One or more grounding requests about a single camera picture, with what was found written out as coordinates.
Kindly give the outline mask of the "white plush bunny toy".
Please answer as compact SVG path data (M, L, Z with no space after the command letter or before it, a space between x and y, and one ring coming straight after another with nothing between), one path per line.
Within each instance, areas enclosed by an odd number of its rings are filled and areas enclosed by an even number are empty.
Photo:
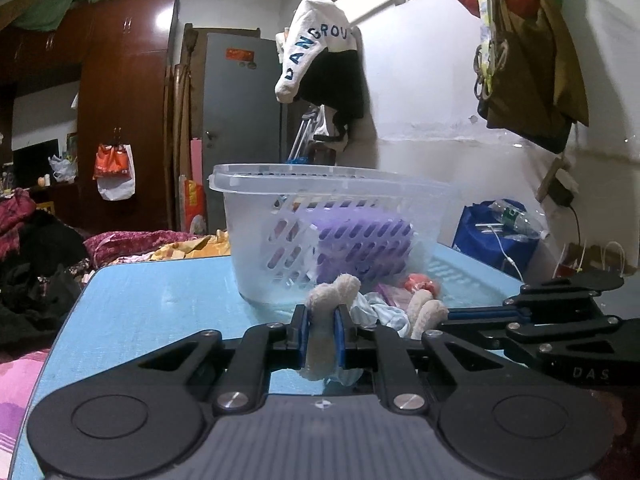
M348 368L343 358L346 334L371 333L386 327L399 337L418 340L449 318L449 309L427 289L409 295L408 304L395 307L378 292L361 291L352 274L341 274L331 283L311 289L305 307L310 327L305 364L299 375L310 382L337 382L352 386L363 374L361 368Z

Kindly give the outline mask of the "small purple tissue pack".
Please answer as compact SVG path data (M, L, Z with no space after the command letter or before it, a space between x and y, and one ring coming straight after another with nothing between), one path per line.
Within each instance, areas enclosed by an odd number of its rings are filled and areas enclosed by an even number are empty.
M403 311L408 310L413 296L413 293L408 292L407 289L383 283L377 284L374 291L379 294L390 307Z

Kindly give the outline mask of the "red round toy ball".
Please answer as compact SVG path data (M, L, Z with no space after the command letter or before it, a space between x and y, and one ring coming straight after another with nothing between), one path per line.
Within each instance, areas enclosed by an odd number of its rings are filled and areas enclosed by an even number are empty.
M427 290L434 298L440 295L440 285L429 278L426 274L410 273L404 283L408 292L417 292L418 290Z

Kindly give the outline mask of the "clear plastic bottle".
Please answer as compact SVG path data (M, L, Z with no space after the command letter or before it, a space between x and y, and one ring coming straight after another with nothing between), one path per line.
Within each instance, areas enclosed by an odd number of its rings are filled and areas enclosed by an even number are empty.
M494 200L489 209L499 222L515 233L533 240L544 240L548 236L548 230L536 217L506 200Z

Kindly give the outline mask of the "purple tissue bundle in basket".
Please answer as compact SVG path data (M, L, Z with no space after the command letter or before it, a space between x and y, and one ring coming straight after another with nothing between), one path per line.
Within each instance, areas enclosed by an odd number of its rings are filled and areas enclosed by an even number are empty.
M350 274L362 284L374 284L408 269L414 229L396 212L372 207L330 209L310 225L317 234L312 261L318 283Z

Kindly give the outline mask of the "translucent plastic laundry basket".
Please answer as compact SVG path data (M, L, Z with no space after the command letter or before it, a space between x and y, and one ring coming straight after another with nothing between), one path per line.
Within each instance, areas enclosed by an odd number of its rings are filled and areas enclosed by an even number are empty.
M270 306L342 274L371 288L425 272L454 199L447 183L337 166L217 165L208 184L240 295Z

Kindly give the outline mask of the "olive hanging bags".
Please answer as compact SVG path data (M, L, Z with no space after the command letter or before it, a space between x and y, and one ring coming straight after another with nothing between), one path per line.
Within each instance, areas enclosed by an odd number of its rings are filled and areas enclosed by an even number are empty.
M486 126L564 151L573 126L589 124L589 110L562 0L458 1L480 19L474 94Z

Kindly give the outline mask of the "grey metal door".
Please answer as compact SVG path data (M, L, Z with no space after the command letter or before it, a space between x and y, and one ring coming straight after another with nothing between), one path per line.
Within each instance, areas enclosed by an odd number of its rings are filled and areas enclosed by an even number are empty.
M276 44L250 36L207 35L203 98L203 178L222 164L280 162L281 73Z

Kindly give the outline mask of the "orange white hanging bag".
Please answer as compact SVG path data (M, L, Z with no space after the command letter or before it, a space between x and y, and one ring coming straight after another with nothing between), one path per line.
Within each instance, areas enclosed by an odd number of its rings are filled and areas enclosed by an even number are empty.
M120 202L134 197L136 170L129 144L100 144L96 151L93 180L100 196L107 202Z

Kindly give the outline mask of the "white black hanging jacket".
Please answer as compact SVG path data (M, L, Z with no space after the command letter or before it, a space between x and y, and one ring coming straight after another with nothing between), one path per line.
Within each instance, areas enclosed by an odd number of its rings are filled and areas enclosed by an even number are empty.
M319 139L344 141L366 111L358 39L344 11L332 0L302 0L288 28L281 65L274 87L278 102L303 100L332 110L335 133Z

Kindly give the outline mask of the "dark red wooden wardrobe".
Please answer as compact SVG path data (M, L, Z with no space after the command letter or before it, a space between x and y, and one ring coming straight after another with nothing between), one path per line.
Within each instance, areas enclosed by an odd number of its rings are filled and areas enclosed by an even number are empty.
M172 228L168 98L179 0L105 0L70 9L53 32L8 26L1 81L9 99L79 81L78 220L81 229ZM93 177L102 144L128 144L136 192L109 202Z

